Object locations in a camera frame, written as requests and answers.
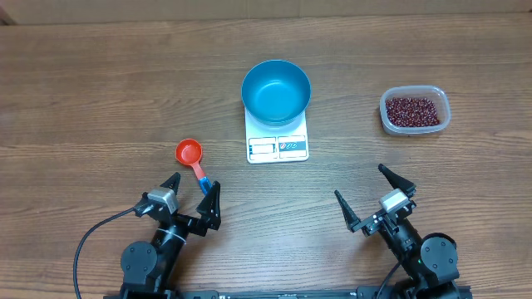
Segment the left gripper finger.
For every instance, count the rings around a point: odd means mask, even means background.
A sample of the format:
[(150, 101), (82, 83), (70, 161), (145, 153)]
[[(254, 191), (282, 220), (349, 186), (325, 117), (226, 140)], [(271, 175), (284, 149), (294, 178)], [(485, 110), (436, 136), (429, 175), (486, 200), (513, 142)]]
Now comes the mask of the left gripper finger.
[(220, 183), (214, 181), (210, 190), (196, 208), (196, 212), (200, 215), (200, 221), (208, 229), (218, 230), (221, 224), (220, 191)]
[(167, 189), (171, 189), (174, 191), (175, 194), (178, 193), (178, 188), (179, 188), (179, 185), (180, 185), (180, 173), (178, 172), (175, 172), (174, 174), (172, 174), (163, 184), (161, 184), (160, 186), (162, 188), (167, 188)]

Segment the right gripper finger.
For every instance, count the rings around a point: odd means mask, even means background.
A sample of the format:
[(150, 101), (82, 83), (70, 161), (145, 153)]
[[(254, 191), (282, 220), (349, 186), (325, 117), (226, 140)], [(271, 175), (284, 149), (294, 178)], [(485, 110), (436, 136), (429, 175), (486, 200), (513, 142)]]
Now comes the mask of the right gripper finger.
[(361, 222), (360, 218), (354, 213), (339, 190), (335, 190), (334, 194), (342, 210), (347, 229), (351, 232), (356, 232), (359, 229), (358, 224)]
[(405, 195), (414, 195), (416, 193), (416, 185), (413, 182), (394, 173), (384, 164), (379, 164), (378, 170), (394, 189), (400, 189)]

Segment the red measuring scoop blue handle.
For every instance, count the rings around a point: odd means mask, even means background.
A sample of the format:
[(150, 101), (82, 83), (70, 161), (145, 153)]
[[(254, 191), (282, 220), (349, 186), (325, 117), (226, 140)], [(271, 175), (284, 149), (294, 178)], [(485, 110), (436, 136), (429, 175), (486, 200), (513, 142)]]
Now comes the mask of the red measuring scoop blue handle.
[(194, 139), (184, 139), (179, 142), (175, 148), (175, 158), (184, 166), (191, 167), (199, 182), (199, 186), (204, 195), (211, 189), (211, 183), (200, 167), (200, 161), (203, 157), (203, 148), (201, 144)]

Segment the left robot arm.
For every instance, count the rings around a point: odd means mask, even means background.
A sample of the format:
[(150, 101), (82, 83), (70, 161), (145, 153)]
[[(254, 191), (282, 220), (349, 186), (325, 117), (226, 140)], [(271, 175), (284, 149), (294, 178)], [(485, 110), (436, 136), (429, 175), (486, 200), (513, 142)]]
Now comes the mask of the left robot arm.
[(221, 185), (215, 181), (196, 208), (199, 217), (178, 213), (177, 192), (180, 174), (142, 194), (134, 207), (137, 217), (150, 216), (159, 223), (151, 241), (131, 243), (121, 255), (124, 273), (119, 298), (176, 298), (170, 277), (177, 257), (190, 234), (205, 236), (221, 224), (219, 196)]

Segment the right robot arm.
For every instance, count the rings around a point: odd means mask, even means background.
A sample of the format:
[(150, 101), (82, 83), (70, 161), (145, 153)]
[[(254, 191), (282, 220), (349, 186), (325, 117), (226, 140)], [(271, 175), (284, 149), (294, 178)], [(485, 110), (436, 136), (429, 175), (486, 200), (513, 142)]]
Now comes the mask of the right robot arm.
[(379, 200), (381, 209), (361, 220), (339, 190), (334, 194), (341, 207), (347, 229), (362, 231), (370, 237), (380, 234), (397, 263), (378, 287), (372, 287), (371, 298), (461, 298), (456, 279), (458, 252), (454, 239), (444, 233), (431, 233), (424, 238), (407, 219), (416, 207), (412, 197), (416, 185), (394, 173), (384, 164), (378, 170), (392, 186), (392, 191)]

